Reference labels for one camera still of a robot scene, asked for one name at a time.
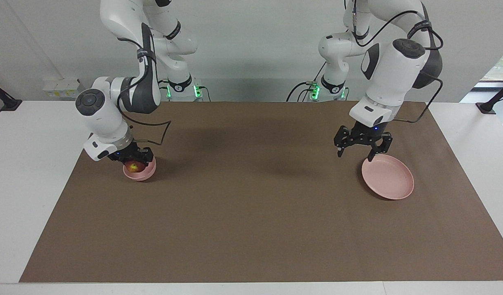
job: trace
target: pink plate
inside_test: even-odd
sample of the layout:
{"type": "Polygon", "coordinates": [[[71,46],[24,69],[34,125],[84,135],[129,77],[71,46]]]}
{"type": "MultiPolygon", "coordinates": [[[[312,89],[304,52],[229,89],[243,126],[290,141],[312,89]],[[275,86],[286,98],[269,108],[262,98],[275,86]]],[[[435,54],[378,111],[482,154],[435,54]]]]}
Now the pink plate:
{"type": "Polygon", "coordinates": [[[127,168],[122,165],[123,170],[124,170],[124,175],[127,176],[129,179],[134,180],[134,181],[144,181],[148,180],[153,176],[153,174],[156,171],[156,157],[153,158],[153,161],[150,162],[150,164],[142,171],[142,172],[129,172],[127,168]]]}
{"type": "Polygon", "coordinates": [[[373,161],[362,163],[362,177],[366,184],[381,197],[402,200],[414,191],[414,176],[408,167],[388,155],[377,155],[373,161]]]}

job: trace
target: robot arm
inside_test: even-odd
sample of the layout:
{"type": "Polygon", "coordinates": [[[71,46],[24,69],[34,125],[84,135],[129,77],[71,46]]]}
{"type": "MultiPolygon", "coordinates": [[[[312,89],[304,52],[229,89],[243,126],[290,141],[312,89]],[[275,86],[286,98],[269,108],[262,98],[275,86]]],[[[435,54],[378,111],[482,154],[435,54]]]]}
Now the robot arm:
{"type": "Polygon", "coordinates": [[[77,110],[93,133],[84,149],[95,161],[109,157],[122,163],[136,161],[148,166],[149,148],[140,149],[119,111],[152,113],[160,105],[157,58],[166,66],[170,84],[181,84],[193,94],[193,80],[181,54],[197,49],[194,36],[182,29],[169,10],[171,0],[101,0],[102,23],[120,40],[137,47],[137,77],[100,77],[76,100],[77,110]]]}
{"type": "Polygon", "coordinates": [[[344,58],[364,54],[362,72],[371,85],[350,111],[355,126],[352,130],[342,126],[334,142],[339,157],[347,146],[371,146],[371,161],[376,154],[388,151],[392,137],[384,131],[401,108],[406,93],[433,82],[432,77],[440,75],[442,60],[435,47],[428,12],[419,0],[350,0],[347,11],[351,13],[345,15],[344,24],[350,31],[326,36],[319,44],[319,52],[326,59],[321,95],[340,95],[349,70],[344,58]],[[373,44],[369,28],[372,16],[398,26],[407,33],[407,39],[373,44]]]}

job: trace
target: white table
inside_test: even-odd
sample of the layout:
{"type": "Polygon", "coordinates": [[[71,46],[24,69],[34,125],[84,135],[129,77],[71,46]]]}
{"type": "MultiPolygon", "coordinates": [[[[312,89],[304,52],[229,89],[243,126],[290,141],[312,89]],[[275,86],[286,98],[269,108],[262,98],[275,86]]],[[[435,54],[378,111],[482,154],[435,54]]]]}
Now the white table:
{"type": "MultiPolygon", "coordinates": [[[[431,111],[503,235],[499,119],[473,104],[437,103],[431,111]]],[[[503,295],[503,282],[17,284],[88,135],[73,102],[26,101],[0,114],[0,294],[503,295]]]]}

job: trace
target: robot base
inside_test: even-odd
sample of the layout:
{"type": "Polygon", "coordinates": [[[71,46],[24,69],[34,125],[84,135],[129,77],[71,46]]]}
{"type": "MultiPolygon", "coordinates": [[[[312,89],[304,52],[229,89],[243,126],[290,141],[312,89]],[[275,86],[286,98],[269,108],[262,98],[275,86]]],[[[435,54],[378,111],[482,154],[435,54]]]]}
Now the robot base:
{"type": "Polygon", "coordinates": [[[174,102],[204,101],[204,95],[199,88],[200,86],[200,79],[197,78],[193,78],[193,82],[183,92],[176,92],[171,86],[167,86],[167,89],[165,89],[165,98],[174,102]]]}
{"type": "Polygon", "coordinates": [[[5,104],[2,107],[2,109],[0,111],[1,112],[12,112],[12,111],[15,111],[20,106],[20,104],[22,103],[22,100],[21,99],[16,99],[16,100],[12,101],[12,103],[15,103],[15,104],[8,106],[9,103],[7,103],[7,104],[5,104]]]}
{"type": "Polygon", "coordinates": [[[490,111],[487,111],[485,109],[482,108],[482,105],[484,105],[485,103],[484,102],[478,102],[476,103],[476,106],[478,106],[478,109],[483,113],[483,114],[487,114],[487,115],[495,115],[495,111],[494,110],[490,110],[490,111]]]}
{"type": "Polygon", "coordinates": [[[129,172],[125,166],[122,166],[122,170],[124,171],[124,175],[134,181],[146,181],[153,176],[156,171],[156,157],[153,157],[153,161],[149,163],[149,165],[142,172],[129,172]]]}

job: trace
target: brown mat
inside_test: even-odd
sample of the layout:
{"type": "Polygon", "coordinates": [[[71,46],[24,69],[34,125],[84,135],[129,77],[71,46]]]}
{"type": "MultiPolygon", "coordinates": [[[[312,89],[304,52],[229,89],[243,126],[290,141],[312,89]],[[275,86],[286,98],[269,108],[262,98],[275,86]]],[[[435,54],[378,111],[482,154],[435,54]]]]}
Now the brown mat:
{"type": "Polygon", "coordinates": [[[164,103],[137,116],[173,120],[154,177],[135,183],[82,154],[21,282],[503,280],[503,239],[431,114],[387,129],[416,178],[390,202],[360,180],[368,147],[336,156],[353,104],[164,103]]]}

